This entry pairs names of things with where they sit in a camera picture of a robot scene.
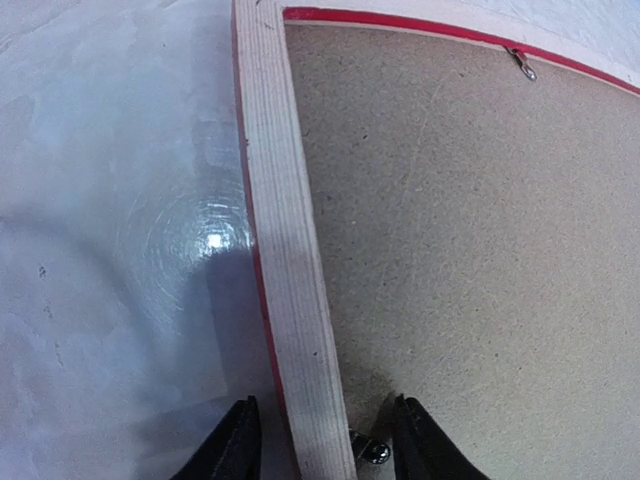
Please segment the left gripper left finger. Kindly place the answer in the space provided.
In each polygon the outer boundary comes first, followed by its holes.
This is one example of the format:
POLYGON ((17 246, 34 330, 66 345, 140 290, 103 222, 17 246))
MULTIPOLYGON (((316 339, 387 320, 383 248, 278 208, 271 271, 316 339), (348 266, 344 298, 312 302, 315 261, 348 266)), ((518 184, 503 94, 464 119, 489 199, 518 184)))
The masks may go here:
POLYGON ((258 480, 262 429, 255 396, 236 401, 171 480, 258 480))

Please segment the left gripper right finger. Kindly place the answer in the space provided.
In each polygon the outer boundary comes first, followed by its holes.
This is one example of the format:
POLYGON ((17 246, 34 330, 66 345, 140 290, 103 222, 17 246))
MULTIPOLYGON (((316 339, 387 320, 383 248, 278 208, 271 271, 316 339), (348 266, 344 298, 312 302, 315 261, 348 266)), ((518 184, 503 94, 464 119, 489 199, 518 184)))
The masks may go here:
POLYGON ((396 479, 489 479, 414 397, 399 395, 394 400, 392 451, 396 479))

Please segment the red wooden picture frame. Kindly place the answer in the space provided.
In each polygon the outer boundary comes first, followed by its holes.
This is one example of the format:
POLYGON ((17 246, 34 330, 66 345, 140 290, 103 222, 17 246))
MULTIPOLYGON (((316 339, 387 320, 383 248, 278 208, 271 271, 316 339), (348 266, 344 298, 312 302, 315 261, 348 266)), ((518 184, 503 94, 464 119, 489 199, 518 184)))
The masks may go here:
POLYGON ((286 48, 289 22, 419 31, 515 49, 630 93, 639 71, 620 56, 463 1, 236 1, 233 58, 240 148, 276 388, 304 479, 353 479, 313 208, 286 48))

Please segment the brown backing board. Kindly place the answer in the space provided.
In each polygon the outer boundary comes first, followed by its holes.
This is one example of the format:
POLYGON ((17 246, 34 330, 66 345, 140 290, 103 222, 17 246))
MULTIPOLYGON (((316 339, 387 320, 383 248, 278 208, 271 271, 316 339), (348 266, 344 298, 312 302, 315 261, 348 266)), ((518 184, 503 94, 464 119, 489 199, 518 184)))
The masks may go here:
POLYGON ((350 425, 416 397, 493 479, 639 475, 639 100, 507 53, 290 26, 350 425))

